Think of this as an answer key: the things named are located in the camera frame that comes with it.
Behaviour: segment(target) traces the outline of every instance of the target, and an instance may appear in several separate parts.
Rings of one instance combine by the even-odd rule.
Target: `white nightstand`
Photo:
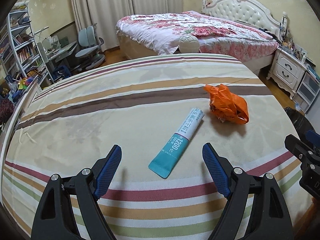
[[[290,93],[292,100],[306,70],[307,66],[300,60],[278,48],[267,79],[272,77],[279,87]]]

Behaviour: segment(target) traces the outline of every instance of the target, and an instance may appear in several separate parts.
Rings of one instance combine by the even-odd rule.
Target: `pink floral duvet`
[[[201,52],[230,55],[241,62],[268,56],[278,46],[258,29],[194,11],[131,15],[119,20],[116,29],[158,55],[173,54],[186,34],[199,39]]]

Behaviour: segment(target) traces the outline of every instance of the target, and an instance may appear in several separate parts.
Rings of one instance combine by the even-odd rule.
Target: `teal packet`
[[[200,109],[192,109],[178,131],[172,135],[148,168],[166,179],[187,148],[203,117],[204,113]]]

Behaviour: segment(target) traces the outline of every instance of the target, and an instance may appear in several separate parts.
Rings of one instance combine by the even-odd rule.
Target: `white tufted headboard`
[[[266,28],[280,38],[280,23],[270,10],[257,0],[203,0],[203,13],[217,18],[242,21],[258,28]]]

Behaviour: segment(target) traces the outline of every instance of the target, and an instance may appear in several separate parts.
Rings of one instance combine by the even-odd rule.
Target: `drawer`
[[[277,63],[295,77],[298,77],[302,71],[302,68],[299,65],[296,65],[293,61],[288,60],[282,53],[280,53]]]
[[[298,79],[292,75],[289,71],[281,67],[278,63],[276,63],[273,74],[276,75],[279,79],[281,79],[288,87],[291,89],[294,88]]]

